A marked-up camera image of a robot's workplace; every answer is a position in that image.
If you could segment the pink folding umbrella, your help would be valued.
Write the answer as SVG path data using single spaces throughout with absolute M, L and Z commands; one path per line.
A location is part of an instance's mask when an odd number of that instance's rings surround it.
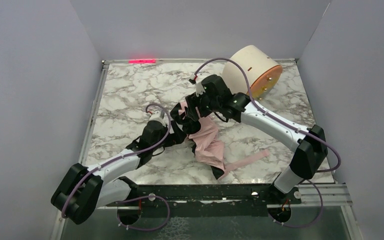
M 187 117 L 188 105 L 185 101 L 177 103 L 170 111 L 170 117 L 180 130 L 180 141 L 193 141 L 192 152 L 195 159 L 211 167 L 216 180 L 229 172 L 250 165 L 270 155 L 267 149 L 249 155 L 233 163 L 225 163 L 225 144 L 218 139 L 219 127 L 209 117 L 199 117 L 197 121 Z

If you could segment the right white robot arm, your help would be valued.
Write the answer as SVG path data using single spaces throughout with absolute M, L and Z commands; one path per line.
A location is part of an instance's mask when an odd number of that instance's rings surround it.
M 323 143 L 326 140 L 323 128 L 316 124 L 309 128 L 289 121 L 252 101 L 243 92 L 232 93 L 218 75 L 210 75 L 197 83 L 195 92 L 186 96 L 185 101 L 186 116 L 193 121 L 210 114 L 222 115 L 222 120 L 254 127 L 292 151 L 289 166 L 271 184 L 272 190 L 281 195 L 312 179 L 328 154 Z

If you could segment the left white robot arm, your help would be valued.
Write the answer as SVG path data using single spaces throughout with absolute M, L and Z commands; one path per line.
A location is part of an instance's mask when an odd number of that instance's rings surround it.
M 149 120 L 142 134 L 117 155 L 97 164 L 72 165 L 51 197 L 51 204 L 61 211 L 63 218 L 79 225 L 99 207 L 127 199 L 131 181 L 120 177 L 145 165 L 155 151 L 181 144 L 186 133 L 174 120 L 166 125 L 160 120 Z

